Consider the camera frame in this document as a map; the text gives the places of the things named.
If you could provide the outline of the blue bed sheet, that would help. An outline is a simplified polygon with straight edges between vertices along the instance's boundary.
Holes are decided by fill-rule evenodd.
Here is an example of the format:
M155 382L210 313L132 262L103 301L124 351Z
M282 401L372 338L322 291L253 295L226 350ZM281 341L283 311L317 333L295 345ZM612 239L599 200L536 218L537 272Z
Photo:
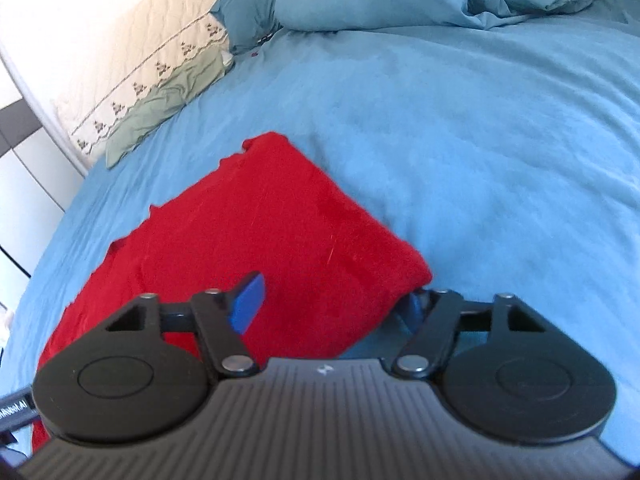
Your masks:
M96 164L29 281L1 390L32 381L107 247L277 131L469 298L513 292L616 380L639 459L639 0L489 30L278 32L117 166Z

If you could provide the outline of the green pillow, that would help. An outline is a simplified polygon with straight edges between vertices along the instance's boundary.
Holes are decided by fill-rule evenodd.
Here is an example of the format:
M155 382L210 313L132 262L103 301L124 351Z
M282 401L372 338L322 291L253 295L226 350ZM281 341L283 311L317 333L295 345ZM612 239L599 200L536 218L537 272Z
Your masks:
M233 55L210 46L175 68L116 122L106 141L104 162L113 168L163 122L179 113L233 65Z

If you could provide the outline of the white and grey wardrobe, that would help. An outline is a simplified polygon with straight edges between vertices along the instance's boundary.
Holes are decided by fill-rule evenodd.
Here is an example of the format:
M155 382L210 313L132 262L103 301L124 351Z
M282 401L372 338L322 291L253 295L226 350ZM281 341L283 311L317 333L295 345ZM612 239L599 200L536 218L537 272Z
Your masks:
M13 311L82 175L1 69L1 309Z

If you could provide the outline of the cream quilted headboard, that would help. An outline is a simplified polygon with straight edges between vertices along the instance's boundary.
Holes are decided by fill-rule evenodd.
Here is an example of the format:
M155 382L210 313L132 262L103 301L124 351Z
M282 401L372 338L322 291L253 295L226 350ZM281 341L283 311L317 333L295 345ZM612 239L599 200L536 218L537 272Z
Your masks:
M80 159L93 165L130 108L184 63L212 48L228 52L228 32L209 10L216 0L141 0L130 11L92 12L68 40L70 62L55 113Z

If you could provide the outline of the dark teal pillow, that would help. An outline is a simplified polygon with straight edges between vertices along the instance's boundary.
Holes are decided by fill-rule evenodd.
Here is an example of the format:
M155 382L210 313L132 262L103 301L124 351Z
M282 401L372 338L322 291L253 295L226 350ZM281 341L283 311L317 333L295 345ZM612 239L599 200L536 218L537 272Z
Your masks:
M244 54L268 41L282 28L274 15L277 0L217 0L209 13L224 26L229 52Z

